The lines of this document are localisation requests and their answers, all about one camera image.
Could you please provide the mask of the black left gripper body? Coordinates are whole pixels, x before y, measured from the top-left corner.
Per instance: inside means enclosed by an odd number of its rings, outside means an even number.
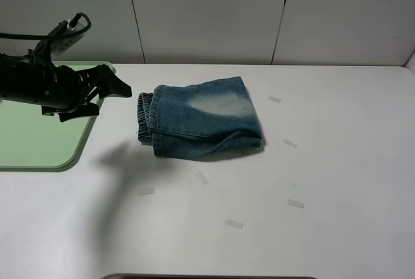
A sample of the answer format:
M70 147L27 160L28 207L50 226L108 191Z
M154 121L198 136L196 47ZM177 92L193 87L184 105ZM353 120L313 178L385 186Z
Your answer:
M40 102L43 115L73 112L81 104L93 103L82 93L81 77L67 66L52 69L55 79L47 87Z

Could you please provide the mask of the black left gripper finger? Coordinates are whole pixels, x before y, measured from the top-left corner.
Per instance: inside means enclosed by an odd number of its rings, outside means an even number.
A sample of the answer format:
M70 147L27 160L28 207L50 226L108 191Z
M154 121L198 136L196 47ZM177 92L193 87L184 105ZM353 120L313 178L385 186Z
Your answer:
M93 68L77 72L81 77L82 93L85 98L123 97L132 96L131 87L116 76L107 65L97 65Z
M81 104L73 112L59 113L59 120L61 123L82 118L82 117L95 117L99 115L99 106L94 103Z

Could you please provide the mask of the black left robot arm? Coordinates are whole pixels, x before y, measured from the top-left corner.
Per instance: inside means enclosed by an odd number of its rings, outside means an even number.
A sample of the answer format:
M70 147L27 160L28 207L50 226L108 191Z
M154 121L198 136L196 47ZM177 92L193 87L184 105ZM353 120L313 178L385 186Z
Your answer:
M131 87L105 64L75 71L54 65L51 55L45 52L1 54L1 98L39 105L43 115L57 114L62 123L98 116L99 106L92 102L95 97L131 96Z

